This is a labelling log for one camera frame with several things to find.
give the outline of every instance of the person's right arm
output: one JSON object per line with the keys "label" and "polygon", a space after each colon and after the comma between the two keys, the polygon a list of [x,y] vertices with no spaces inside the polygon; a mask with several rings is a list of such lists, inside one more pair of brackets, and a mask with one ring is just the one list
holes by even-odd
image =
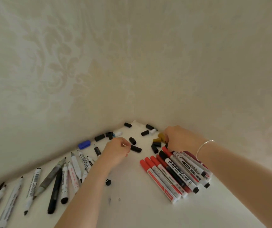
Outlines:
{"label": "person's right arm", "polygon": [[[208,141],[180,126],[169,126],[164,134],[169,151],[189,151],[195,156]],[[203,145],[197,157],[266,227],[272,228],[272,171],[215,142]]]}

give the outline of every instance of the forearm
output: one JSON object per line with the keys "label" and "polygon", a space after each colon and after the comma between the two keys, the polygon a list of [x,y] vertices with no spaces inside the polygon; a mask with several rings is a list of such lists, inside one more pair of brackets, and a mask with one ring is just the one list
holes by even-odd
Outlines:
{"label": "forearm", "polygon": [[109,172],[110,168],[98,159],[55,228],[96,227],[105,179]]}
{"label": "forearm", "polygon": [[272,171],[209,142],[198,154],[214,175],[267,227],[272,227]]}

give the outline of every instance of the person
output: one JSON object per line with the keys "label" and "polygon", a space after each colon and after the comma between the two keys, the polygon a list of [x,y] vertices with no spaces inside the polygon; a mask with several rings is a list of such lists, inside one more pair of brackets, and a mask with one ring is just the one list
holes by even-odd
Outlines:
{"label": "person", "polygon": [[[266,227],[272,228],[272,171],[213,141],[206,143],[208,139],[180,126],[169,126],[164,134],[169,151],[187,150],[197,156]],[[105,179],[128,156],[130,147],[124,138],[107,143],[55,228],[96,227]]]}

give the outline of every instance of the wallpaper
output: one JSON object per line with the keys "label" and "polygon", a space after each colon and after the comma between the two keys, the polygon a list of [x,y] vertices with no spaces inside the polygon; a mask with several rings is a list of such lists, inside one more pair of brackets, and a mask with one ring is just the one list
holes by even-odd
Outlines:
{"label": "wallpaper", "polygon": [[272,0],[0,0],[0,178],[134,119],[272,169]]}

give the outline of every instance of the bracelet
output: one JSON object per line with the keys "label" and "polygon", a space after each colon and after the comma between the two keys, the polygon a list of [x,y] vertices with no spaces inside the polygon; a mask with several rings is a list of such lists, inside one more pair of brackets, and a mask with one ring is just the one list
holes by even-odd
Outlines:
{"label": "bracelet", "polygon": [[196,153],[196,159],[197,159],[198,161],[199,161],[199,159],[198,159],[197,155],[198,155],[200,149],[201,149],[205,144],[207,144],[208,142],[215,142],[215,141],[214,141],[214,140],[206,141],[205,143],[203,143],[203,144],[199,147],[199,149],[197,150],[197,153]]}

